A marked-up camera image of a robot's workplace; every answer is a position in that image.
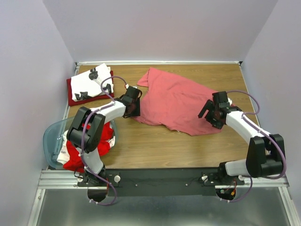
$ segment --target white cloth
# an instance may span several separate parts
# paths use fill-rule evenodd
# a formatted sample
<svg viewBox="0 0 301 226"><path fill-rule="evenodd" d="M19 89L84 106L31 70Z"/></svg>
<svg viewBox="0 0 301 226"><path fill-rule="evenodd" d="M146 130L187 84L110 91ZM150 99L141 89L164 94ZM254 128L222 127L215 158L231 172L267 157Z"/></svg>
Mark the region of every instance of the white cloth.
<svg viewBox="0 0 301 226"><path fill-rule="evenodd" d="M89 78L90 71L71 77L72 100L80 101L86 99L84 97L87 96L95 97L104 95L101 91L100 84L104 79L111 77L111 69L110 67L107 67L105 63L97 66L95 69L98 73L97 79L91 80ZM112 79L105 81L103 83L103 88L106 88L108 84L110 84L111 92L113 93Z"/></svg>
<svg viewBox="0 0 301 226"><path fill-rule="evenodd" d="M67 132L68 131L65 131L64 134L63 134L63 145L62 145L61 151L60 151L60 153L57 157L57 160L56 160L57 162L61 163L62 165L64 165L65 163L67 163L70 160L70 155L69 155L67 147L66 147ZM110 140L106 140L106 142L109 143L110 148L112 148L115 145L115 140L116 140L115 136L113 136L112 139L110 139Z"/></svg>

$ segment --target folded cloth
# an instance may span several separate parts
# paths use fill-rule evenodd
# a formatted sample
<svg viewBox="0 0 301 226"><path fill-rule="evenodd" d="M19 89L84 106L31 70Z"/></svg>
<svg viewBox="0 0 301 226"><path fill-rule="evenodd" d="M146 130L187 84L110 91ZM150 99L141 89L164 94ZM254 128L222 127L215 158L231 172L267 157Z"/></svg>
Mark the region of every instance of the folded cloth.
<svg viewBox="0 0 301 226"><path fill-rule="evenodd" d="M105 64L86 71L71 78L72 100L86 100L99 95L104 95L100 84L106 78L111 77L110 69ZM103 83L103 89L108 93L113 93L113 81L109 79Z"/></svg>
<svg viewBox="0 0 301 226"><path fill-rule="evenodd" d="M67 79L67 88L68 88L68 105L69 106L76 106L76 105L83 105L85 103L100 100L100 99L108 99L107 95L100 95L95 96L86 100L74 101L72 100L72 88L71 88L71 79Z"/></svg>
<svg viewBox="0 0 301 226"><path fill-rule="evenodd" d="M141 115L135 120L152 125L165 125L192 136L220 132L198 114L213 89L179 75L150 68L137 85L149 90L140 102Z"/></svg>
<svg viewBox="0 0 301 226"><path fill-rule="evenodd" d="M63 134L63 145L57 157L57 161L63 165L65 170L84 172L84 164L79 157L81 149L74 147L72 143L67 140L67 132L68 131L65 131ZM115 145L115 136L113 136L113 132L114 130L111 128L109 122L103 126L102 136L97 146L97 152L100 156L106 155Z"/></svg>

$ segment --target plastic bin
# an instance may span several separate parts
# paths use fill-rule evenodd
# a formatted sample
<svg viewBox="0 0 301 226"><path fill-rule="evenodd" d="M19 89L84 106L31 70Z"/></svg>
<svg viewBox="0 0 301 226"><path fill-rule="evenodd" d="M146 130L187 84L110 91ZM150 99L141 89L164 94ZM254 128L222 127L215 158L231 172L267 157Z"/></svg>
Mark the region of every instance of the plastic bin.
<svg viewBox="0 0 301 226"><path fill-rule="evenodd" d="M57 162L57 157L63 145L63 134L71 126L74 117L62 121L58 121L47 128L43 136L44 154L47 163L59 170L63 169L63 165ZM118 133L114 120L110 121L111 127L114 130L115 144L118 141Z"/></svg>

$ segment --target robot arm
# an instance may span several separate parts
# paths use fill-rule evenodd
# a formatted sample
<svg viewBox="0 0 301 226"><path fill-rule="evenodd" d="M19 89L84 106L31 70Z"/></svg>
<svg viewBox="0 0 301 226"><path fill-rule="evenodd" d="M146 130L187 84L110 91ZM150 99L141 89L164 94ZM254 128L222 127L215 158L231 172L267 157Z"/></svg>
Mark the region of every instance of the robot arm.
<svg viewBox="0 0 301 226"><path fill-rule="evenodd" d="M213 93L213 101L208 100L198 115L205 118L213 127L221 129L223 125L232 127L248 144L247 158L238 161L222 162L219 166L220 177L249 175L254 178L280 174L283 171L283 159L274 144L280 147L283 156L284 141L279 134L270 134L250 119L237 106L231 106L227 93Z"/></svg>
<svg viewBox="0 0 301 226"><path fill-rule="evenodd" d="M107 105L95 109L81 107L76 113L68 130L67 139L75 147L81 149L83 128L87 117L95 110L98 110L90 118L90 128L84 134L84 153L82 156L84 162L95 174L99 174L103 169L103 162L98 152L94 150L100 142L104 124L118 117L139 116L141 94L142 92L139 89L129 86L125 95L115 99L114 102L112 101Z"/></svg>

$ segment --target gray wall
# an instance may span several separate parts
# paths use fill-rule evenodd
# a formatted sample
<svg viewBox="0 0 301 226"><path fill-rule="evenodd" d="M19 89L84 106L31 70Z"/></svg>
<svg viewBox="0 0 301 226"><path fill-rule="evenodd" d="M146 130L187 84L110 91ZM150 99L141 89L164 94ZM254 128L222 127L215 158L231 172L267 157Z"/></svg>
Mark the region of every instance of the gray wall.
<svg viewBox="0 0 301 226"><path fill-rule="evenodd" d="M43 0L75 61L243 60L277 0Z"/></svg>
<svg viewBox="0 0 301 226"><path fill-rule="evenodd" d="M242 64L261 125L285 139L290 193L301 213L301 1L281 0Z"/></svg>
<svg viewBox="0 0 301 226"><path fill-rule="evenodd" d="M26 225L74 61L41 0L0 3L0 225Z"/></svg>

